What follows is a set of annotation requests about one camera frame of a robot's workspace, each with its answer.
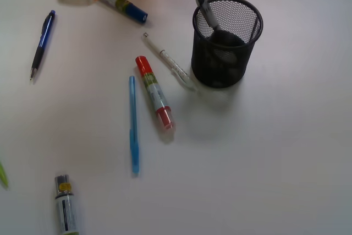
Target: mesh cup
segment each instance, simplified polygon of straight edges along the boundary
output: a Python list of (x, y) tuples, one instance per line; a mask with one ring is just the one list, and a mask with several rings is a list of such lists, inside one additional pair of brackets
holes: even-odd
[(209, 27), (200, 8), (193, 14), (194, 75), (207, 86), (226, 88), (244, 75), (255, 42), (263, 30), (259, 11), (246, 0), (208, 0), (222, 30), (235, 35), (236, 41), (214, 42), (214, 30)]

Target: blue cap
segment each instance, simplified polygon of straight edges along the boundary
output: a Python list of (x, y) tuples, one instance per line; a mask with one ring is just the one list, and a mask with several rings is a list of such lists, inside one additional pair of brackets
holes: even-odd
[(141, 23), (144, 23), (148, 16), (148, 13), (145, 13), (143, 10), (139, 9), (132, 3), (126, 7), (126, 14)]

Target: light blue pen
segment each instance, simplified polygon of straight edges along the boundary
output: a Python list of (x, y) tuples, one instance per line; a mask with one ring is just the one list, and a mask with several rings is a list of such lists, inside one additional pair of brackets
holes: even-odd
[(139, 146), (137, 136), (137, 110), (136, 110), (136, 86), (134, 76), (130, 76), (130, 110), (131, 110), (131, 129), (130, 129), (130, 149), (132, 158), (132, 172), (139, 173)]

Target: red glue stick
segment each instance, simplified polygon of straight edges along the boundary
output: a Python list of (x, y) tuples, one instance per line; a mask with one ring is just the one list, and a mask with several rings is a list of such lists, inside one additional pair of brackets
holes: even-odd
[(136, 63), (141, 73), (144, 86), (153, 104), (155, 114), (166, 133), (172, 133), (175, 130), (175, 123), (171, 116), (171, 108), (167, 104), (163, 91), (155, 78), (147, 58), (145, 56), (138, 56)]

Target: blue marker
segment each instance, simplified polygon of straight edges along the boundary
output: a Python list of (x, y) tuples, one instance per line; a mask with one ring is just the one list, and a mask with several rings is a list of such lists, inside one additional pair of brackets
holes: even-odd
[(136, 86), (134, 76), (129, 78), (130, 87), (130, 110), (131, 110), (131, 129), (130, 129), (130, 149), (132, 158), (132, 172), (139, 173), (139, 146), (137, 136), (137, 110), (136, 110)]
[(40, 41), (38, 44), (37, 51), (34, 55), (34, 60), (31, 68), (30, 80), (32, 80), (33, 76), (38, 71), (40, 62), (42, 61), (43, 54), (45, 51), (45, 46), (46, 46), (46, 43), (48, 42), (50, 30), (54, 23), (54, 18), (55, 18), (55, 11), (52, 10), (49, 13), (49, 15), (46, 17), (43, 23), (42, 35), (40, 36)]
[(137, 20), (140, 23), (144, 23), (147, 20), (148, 13), (136, 7), (128, 0), (100, 0), (100, 1), (126, 14), (130, 18)]

